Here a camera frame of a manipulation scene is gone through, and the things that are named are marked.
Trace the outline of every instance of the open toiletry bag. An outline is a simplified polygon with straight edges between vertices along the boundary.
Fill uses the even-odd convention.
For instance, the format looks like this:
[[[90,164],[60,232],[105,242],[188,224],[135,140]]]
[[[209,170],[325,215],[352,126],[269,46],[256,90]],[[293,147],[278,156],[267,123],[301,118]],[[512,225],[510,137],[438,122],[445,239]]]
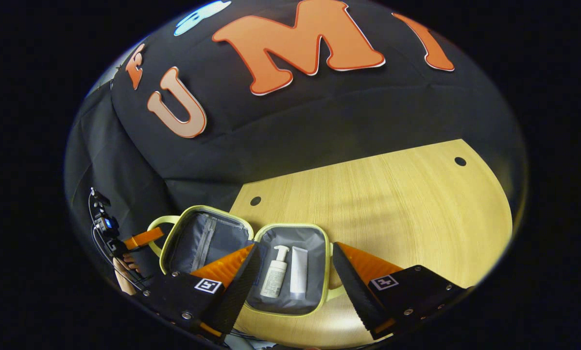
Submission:
[[[319,226],[270,224],[258,231],[254,241],[259,242],[262,263],[260,273],[245,301],[246,307],[250,310],[277,316],[304,317],[318,310],[324,302],[344,293],[342,286],[333,290],[329,289],[332,249],[327,235]],[[279,295],[277,297],[262,296],[261,290],[271,262],[279,255],[279,249],[275,247],[280,245],[288,247],[289,251],[284,259],[288,267],[279,287]],[[301,258],[297,259],[299,254],[294,256],[295,259],[293,258],[293,246],[308,251],[306,292],[301,298],[293,298],[294,296],[291,295],[293,264],[302,263]]]
[[[254,238],[248,222],[209,206],[190,207],[180,216],[159,217],[148,226],[148,231],[163,223],[173,224],[163,248],[153,242],[150,246],[159,255],[164,274],[191,273],[250,245]]]

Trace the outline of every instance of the wooden table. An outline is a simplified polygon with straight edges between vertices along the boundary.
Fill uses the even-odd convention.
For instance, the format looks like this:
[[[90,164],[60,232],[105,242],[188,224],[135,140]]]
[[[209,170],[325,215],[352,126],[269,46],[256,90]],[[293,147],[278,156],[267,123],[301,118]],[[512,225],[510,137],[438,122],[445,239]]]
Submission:
[[[455,163],[455,157],[466,165]],[[251,206],[257,196],[262,201]],[[463,140],[248,183],[230,212],[250,222],[254,232],[275,222],[313,223],[331,242],[403,268],[423,264],[461,287],[483,279],[513,230],[502,187]],[[330,288],[340,285],[332,270]],[[374,342],[346,294],[306,317],[260,315],[244,307],[235,328],[300,348]]]

